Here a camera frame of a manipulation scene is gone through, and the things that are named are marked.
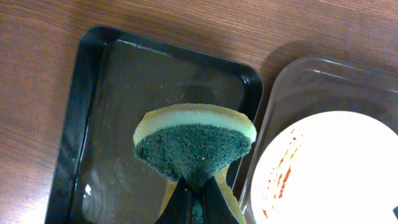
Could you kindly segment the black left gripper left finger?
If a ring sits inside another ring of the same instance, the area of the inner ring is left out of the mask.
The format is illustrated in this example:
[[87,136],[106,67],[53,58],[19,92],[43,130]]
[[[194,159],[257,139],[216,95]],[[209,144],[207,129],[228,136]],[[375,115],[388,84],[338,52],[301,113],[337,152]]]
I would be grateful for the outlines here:
[[184,177],[181,177],[173,194],[155,224],[191,224],[193,192]]

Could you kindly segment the white plate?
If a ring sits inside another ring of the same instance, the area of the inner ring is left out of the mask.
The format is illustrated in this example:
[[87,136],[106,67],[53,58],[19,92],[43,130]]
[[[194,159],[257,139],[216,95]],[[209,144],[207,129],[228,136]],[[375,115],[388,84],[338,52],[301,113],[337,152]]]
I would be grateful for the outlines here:
[[396,223],[397,134],[349,111],[280,132],[254,171],[256,223]]

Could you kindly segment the green yellow sponge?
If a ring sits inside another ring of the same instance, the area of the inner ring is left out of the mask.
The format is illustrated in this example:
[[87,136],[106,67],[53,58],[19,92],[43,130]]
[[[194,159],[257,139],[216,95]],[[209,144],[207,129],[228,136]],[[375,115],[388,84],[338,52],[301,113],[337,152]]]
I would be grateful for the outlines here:
[[256,136],[245,114],[222,106],[184,103],[146,113],[134,131],[134,155],[168,180],[160,216],[184,177],[193,192],[192,223],[203,223],[201,189],[214,177],[234,217],[244,223],[226,175],[232,162],[251,151]]

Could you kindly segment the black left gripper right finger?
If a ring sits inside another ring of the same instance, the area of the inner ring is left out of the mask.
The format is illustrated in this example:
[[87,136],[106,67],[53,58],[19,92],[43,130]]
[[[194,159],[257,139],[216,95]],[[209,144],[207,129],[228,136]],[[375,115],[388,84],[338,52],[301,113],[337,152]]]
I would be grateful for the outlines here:
[[238,224],[231,209],[218,187],[216,179],[211,177],[201,189],[202,217],[204,224]]

